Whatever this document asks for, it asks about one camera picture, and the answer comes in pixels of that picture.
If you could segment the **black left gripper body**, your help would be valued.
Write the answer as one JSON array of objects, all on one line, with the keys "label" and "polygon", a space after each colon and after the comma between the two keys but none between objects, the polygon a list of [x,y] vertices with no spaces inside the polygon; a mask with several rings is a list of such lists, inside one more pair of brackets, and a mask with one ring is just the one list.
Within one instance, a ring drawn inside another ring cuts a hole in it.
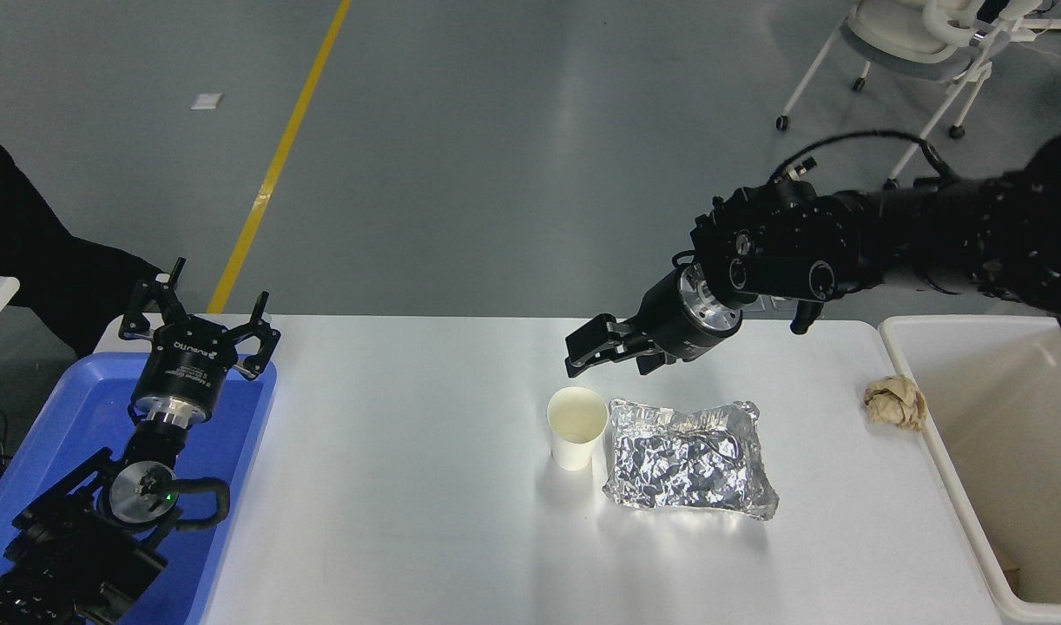
[{"label": "black left gripper body", "polygon": [[222,384],[236,363],[232,341],[222,340],[227,328],[197,317],[169,322],[154,332],[141,379],[131,395],[137,411],[150,411],[166,398],[198,411],[218,406]]}]

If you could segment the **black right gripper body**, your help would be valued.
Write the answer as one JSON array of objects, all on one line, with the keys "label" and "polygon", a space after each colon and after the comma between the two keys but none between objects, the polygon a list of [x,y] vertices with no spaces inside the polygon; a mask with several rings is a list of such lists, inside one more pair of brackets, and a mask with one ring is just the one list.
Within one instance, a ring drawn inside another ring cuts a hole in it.
[{"label": "black right gripper body", "polygon": [[721,305],[700,270],[673,270],[639,305],[639,326],[674,359],[698,359],[721,343]]}]

